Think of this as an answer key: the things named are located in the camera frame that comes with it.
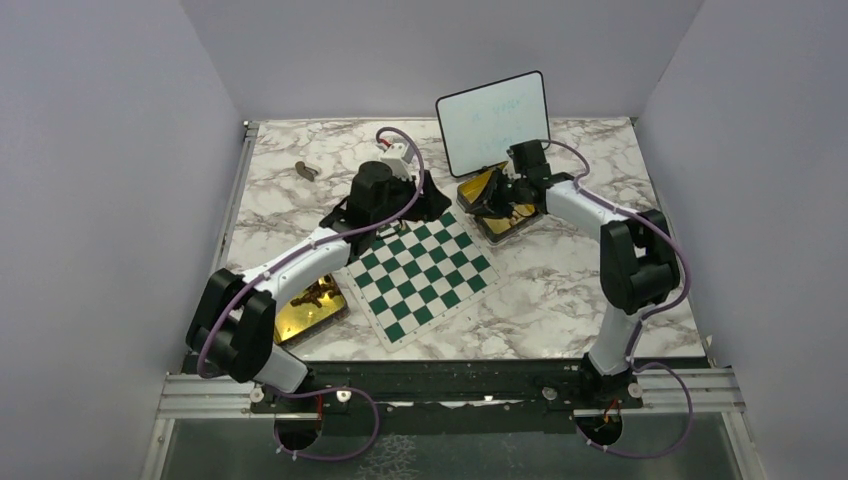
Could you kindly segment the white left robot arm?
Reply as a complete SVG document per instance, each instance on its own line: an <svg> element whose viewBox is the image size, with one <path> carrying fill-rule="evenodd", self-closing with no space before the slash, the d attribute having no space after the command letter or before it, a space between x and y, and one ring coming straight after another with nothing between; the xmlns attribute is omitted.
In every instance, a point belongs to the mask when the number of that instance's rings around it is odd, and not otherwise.
<svg viewBox="0 0 848 480"><path fill-rule="evenodd" d="M198 355L198 375L268 384L288 409L309 406L315 387L309 367L274 341L279 311L321 277L357 260L381 227L433 222L450 205L428 170L403 179L382 162L362 164L349 194L297 246L242 274L222 268L210 276L186 333Z"/></svg>

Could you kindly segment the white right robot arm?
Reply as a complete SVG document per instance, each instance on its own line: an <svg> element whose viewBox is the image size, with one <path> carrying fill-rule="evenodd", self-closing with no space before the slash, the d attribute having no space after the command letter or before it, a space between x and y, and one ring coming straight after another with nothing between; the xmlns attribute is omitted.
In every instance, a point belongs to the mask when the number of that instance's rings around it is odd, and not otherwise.
<svg viewBox="0 0 848 480"><path fill-rule="evenodd" d="M582 186L590 167L571 175L555 173L546 140L508 148L508 161L487 169L457 190L461 208L478 219L507 220L521 207L556 217L598 242L602 292L608 302L601 328L578 368L577 393L600 407L626 388L633 353L645 320L673 307L681 260L664 214L619 206Z"/></svg>

